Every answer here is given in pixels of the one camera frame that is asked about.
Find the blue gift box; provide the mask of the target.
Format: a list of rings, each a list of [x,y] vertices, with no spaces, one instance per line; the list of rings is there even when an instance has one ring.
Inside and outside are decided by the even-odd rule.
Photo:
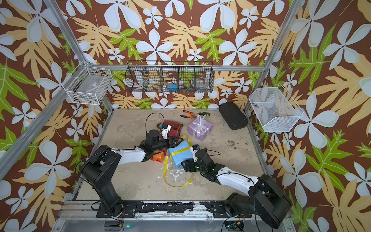
[[[170,155],[176,169],[181,168],[183,161],[193,160],[193,153],[188,141],[182,141],[177,147],[169,148],[168,154]]]

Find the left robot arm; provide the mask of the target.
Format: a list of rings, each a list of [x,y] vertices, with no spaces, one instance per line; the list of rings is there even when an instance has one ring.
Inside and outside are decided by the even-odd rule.
[[[102,145],[85,162],[81,173],[98,194],[106,214],[111,218],[118,218],[123,214],[123,206],[112,184],[116,168],[126,163],[146,162],[155,155],[155,152],[175,148],[183,141],[184,138],[164,137],[159,131],[150,130],[140,145],[134,148],[118,149]]]

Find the orange gift box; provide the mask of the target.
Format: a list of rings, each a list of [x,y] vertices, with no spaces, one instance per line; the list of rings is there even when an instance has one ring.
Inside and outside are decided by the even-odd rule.
[[[166,153],[167,153],[166,149],[164,149],[162,151],[155,151],[151,160],[163,163],[165,161],[165,158],[166,158]]]

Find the yellow ribbon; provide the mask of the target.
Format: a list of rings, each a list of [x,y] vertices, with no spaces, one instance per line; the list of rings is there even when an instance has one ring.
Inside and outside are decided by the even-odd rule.
[[[183,138],[184,141],[188,141],[190,146],[192,145],[191,140],[187,135],[182,135],[181,138]],[[163,169],[163,181],[165,184],[173,188],[183,188],[189,185],[192,180],[193,174],[187,174],[183,167],[176,169],[170,155],[167,152]]]

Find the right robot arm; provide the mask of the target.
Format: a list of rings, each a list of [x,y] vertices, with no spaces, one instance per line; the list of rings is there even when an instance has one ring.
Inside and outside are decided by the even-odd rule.
[[[215,163],[206,148],[192,150],[193,157],[181,162],[186,172],[198,172],[210,182],[239,191],[224,202],[229,217],[260,217],[273,229],[278,229],[292,207],[292,201],[269,176],[252,177]]]

